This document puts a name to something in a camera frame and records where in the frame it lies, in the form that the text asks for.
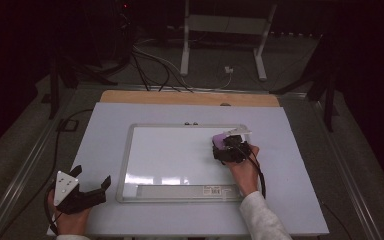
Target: purple object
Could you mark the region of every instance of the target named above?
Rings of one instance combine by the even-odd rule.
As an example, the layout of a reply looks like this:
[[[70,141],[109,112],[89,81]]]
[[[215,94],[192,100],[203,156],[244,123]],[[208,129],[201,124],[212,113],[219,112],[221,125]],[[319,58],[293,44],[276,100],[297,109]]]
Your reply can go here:
[[[214,135],[213,136],[213,143],[214,145],[220,149],[220,150],[223,150],[225,145],[224,145],[224,142],[223,140],[227,137],[226,134],[222,133],[222,134],[218,134],[218,135]]]

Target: human hand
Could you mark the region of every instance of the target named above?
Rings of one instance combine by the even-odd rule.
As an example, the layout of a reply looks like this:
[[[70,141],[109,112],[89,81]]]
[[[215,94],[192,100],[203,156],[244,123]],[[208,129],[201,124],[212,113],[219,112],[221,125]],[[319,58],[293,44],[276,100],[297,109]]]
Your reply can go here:
[[[58,233],[60,235],[80,235],[83,236],[86,231],[86,223],[92,208],[85,209],[79,213],[64,214],[54,206],[55,190],[48,195],[48,205],[55,214]]]
[[[260,148],[251,144],[249,144],[249,147],[252,151],[249,156],[250,159],[245,159],[241,163],[225,162],[244,197],[248,196],[250,193],[258,191],[258,172],[251,161],[258,165],[256,156],[260,151]]]

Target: person's left hand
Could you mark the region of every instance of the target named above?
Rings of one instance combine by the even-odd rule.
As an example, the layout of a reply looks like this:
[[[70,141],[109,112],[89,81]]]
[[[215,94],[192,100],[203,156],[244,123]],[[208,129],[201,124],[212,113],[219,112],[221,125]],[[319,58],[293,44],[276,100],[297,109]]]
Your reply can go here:
[[[83,236],[86,231],[86,224],[89,213],[92,208],[85,209],[79,213],[64,214],[57,210],[54,206],[55,190],[48,195],[48,205],[55,214],[58,233],[60,235],[80,235]]]

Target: white tabletop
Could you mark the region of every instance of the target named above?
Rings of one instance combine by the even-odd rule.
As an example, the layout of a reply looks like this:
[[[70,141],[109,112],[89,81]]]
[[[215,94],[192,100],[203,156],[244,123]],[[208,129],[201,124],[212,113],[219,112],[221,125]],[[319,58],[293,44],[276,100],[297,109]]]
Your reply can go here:
[[[119,203],[116,191],[132,124],[243,124],[260,147],[267,202],[291,235],[329,231],[283,108],[97,103],[73,167],[80,190],[111,175],[107,202],[96,206],[87,233],[106,236],[237,236],[248,230],[239,203]]]

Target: white sleeve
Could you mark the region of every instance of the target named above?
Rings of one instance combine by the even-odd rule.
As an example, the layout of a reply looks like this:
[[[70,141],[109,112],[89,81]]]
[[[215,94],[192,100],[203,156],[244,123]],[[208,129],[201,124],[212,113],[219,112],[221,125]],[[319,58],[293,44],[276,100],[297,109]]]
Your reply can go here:
[[[253,240],[292,239],[260,192],[249,194],[242,201],[240,211]]]
[[[58,235],[56,240],[90,240],[90,239],[80,235]]]

